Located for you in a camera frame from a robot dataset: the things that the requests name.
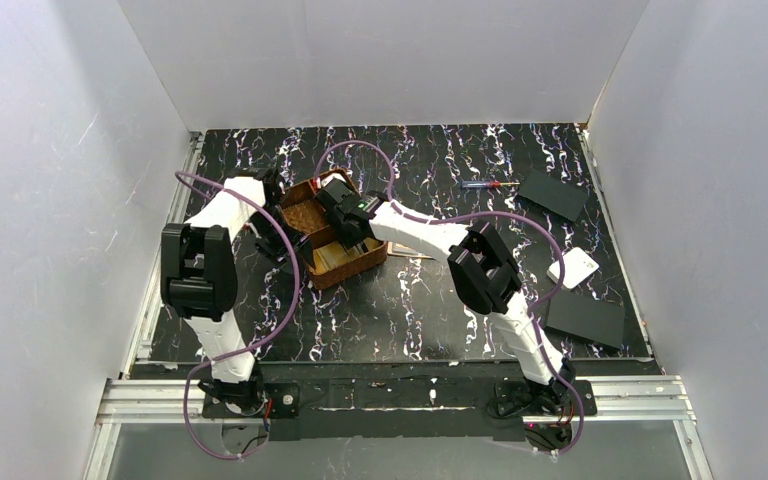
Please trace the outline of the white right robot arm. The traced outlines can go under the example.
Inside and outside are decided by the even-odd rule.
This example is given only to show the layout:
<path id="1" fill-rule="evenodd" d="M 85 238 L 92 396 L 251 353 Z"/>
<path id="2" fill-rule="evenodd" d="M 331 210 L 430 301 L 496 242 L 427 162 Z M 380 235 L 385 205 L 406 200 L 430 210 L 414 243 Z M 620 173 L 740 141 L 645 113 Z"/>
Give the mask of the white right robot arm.
<path id="1" fill-rule="evenodd" d="M 519 265 L 488 222 L 488 213 L 437 219 L 389 200 L 382 192 L 360 195 L 334 175 L 314 186 L 316 201 L 345 247 L 374 238 L 446 264 L 466 310 L 487 317 L 503 333 L 525 380 L 556 402 L 568 397 L 574 372 L 533 316 L 522 291 Z"/>

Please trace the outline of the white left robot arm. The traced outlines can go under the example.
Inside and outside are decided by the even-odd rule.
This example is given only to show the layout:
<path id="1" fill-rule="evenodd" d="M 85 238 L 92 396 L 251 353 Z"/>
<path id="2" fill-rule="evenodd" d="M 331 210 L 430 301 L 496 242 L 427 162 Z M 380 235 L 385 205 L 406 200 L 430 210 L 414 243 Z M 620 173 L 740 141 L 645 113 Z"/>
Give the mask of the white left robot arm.
<path id="1" fill-rule="evenodd" d="M 264 402 L 265 393 L 234 313 L 238 274 L 232 243 L 242 231 L 252 231 L 257 251 L 296 277 L 312 262 L 313 249 L 308 235 L 285 220 L 277 168 L 242 168 L 223 183 L 208 185 L 215 192 L 198 213 L 162 230 L 160 293 L 196 333 L 210 361 L 211 377 L 200 389 L 252 409 Z"/>

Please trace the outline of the yellow VIP card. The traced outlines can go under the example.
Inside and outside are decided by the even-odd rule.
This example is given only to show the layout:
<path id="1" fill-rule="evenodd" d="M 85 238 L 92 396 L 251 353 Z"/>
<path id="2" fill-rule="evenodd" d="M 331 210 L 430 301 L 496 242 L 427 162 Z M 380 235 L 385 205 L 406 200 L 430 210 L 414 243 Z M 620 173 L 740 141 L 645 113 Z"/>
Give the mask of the yellow VIP card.
<path id="1" fill-rule="evenodd" d="M 334 241 L 313 250 L 313 271 L 317 275 L 335 270 L 358 257 L 357 247 L 345 248 L 340 242 Z"/>

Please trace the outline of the brown woven basket card holder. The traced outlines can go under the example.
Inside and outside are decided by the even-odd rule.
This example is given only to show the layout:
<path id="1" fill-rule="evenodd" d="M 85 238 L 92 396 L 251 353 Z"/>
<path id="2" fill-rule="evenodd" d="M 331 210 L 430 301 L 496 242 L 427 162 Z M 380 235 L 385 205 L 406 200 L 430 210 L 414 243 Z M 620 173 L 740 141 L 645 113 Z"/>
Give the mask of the brown woven basket card holder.
<path id="1" fill-rule="evenodd" d="M 325 219 L 323 207 L 315 199 L 320 180 L 326 181 L 334 177 L 341 177 L 357 191 L 348 172 L 342 168 L 335 168 L 320 174 L 317 178 L 309 178 L 293 185 L 281 201 L 282 215 L 288 226 L 305 235 L 309 241 L 310 248 L 302 248 L 303 259 L 312 285 L 318 290 L 328 289 L 350 277 L 377 267 L 388 258 L 388 243 L 368 238 L 356 246 L 359 250 L 358 257 L 350 263 L 321 275 L 314 273 L 313 250 L 337 241 L 334 230 Z"/>

